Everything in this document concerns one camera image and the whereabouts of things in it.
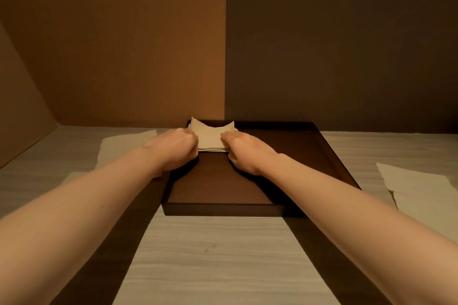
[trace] light wooden table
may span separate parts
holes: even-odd
[[[92,170],[103,138],[142,131],[59,127],[0,169],[0,216]],[[458,188],[458,135],[323,135],[361,188],[390,205],[376,162]],[[164,216],[161,185],[140,194],[54,304],[388,304],[309,220]]]

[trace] forearm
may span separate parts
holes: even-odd
[[[395,208],[280,154],[263,175],[395,303],[455,304],[458,249]]]
[[[0,220],[2,304],[50,302],[160,167],[139,147]]]

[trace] tray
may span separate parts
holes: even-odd
[[[232,121],[202,122],[221,127]],[[279,153],[359,188],[311,122],[235,121],[235,127],[265,141]],[[162,198],[164,214],[306,217],[271,181],[236,169],[227,155],[226,152],[199,152],[198,158],[173,170]]]

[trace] brown wall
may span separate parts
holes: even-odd
[[[0,167],[56,126],[0,23]]]
[[[458,0],[227,0],[226,119],[458,132]]]
[[[225,0],[0,0],[61,124],[177,127],[224,117]]]

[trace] person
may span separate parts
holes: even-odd
[[[271,180],[395,304],[458,304],[458,246],[363,191],[225,132],[233,164]],[[0,220],[0,303],[47,304],[106,238],[158,170],[198,156],[175,129]]]

